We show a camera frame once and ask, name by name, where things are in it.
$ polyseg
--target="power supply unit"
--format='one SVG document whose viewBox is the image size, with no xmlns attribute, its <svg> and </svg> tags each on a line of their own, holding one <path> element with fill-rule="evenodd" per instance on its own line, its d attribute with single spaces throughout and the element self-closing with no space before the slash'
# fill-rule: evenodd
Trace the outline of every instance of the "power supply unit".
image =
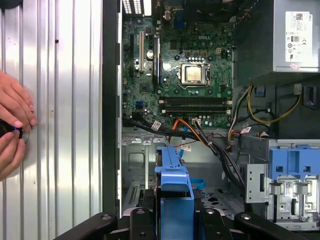
<svg viewBox="0 0 320 240">
<path fill-rule="evenodd" d="M 256 0 L 234 26 L 235 84 L 283 84 L 320 72 L 320 1 Z"/>
</svg>

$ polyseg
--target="hand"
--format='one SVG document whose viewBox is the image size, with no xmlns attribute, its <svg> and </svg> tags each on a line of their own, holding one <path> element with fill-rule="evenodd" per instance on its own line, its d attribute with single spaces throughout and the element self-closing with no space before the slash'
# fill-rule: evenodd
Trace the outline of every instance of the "hand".
<svg viewBox="0 0 320 240">
<path fill-rule="evenodd" d="M 0 71 L 0 119 L 30 132 L 38 124 L 27 91 L 11 76 Z"/>
<path fill-rule="evenodd" d="M 18 130 L 0 138 L 0 182 L 20 166 L 25 150 L 25 140 L 19 139 Z"/>
</svg>

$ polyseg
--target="motherboard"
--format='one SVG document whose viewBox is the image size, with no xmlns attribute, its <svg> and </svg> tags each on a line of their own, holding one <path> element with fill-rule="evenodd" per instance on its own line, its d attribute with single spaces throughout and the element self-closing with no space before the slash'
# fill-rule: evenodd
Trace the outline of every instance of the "motherboard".
<svg viewBox="0 0 320 240">
<path fill-rule="evenodd" d="M 129 18 L 123 24 L 123 116 L 141 112 L 171 127 L 176 118 L 228 128 L 232 24 Z"/>
</svg>

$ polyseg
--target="green circuit board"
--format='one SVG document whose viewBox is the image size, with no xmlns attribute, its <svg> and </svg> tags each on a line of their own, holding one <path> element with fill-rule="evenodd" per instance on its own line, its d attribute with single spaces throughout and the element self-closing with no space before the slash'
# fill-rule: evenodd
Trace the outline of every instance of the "green circuit board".
<svg viewBox="0 0 320 240">
<path fill-rule="evenodd" d="M 140 33 L 143 44 L 143 72 L 139 71 Z M 160 84 L 153 84 L 154 63 L 148 57 L 152 50 L 148 36 L 156 34 L 151 18 L 131 18 L 123 24 L 123 108 L 125 117 L 137 110 L 136 101 L 143 102 L 140 111 L 149 121 L 158 121 L 171 127 L 175 116 L 162 112 L 161 97 L 225 98 L 232 100 L 232 24 L 195 23 L 183 29 L 174 29 L 170 22 L 161 24 Z M 182 68 L 191 65 L 205 66 L 209 71 L 209 84 L 183 85 Z M 184 114 L 184 118 L 201 119 L 203 128 L 228 128 L 225 112 Z"/>
</svg>

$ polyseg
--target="ribbed metal surface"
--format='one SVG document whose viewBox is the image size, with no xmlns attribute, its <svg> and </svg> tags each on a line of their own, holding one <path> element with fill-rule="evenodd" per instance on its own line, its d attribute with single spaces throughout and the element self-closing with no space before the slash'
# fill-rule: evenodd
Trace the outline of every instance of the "ribbed metal surface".
<svg viewBox="0 0 320 240">
<path fill-rule="evenodd" d="M 0 240 L 50 240 L 102 209 L 102 0 L 24 0 L 0 16 L 0 66 L 39 122 L 0 183 Z"/>
</svg>

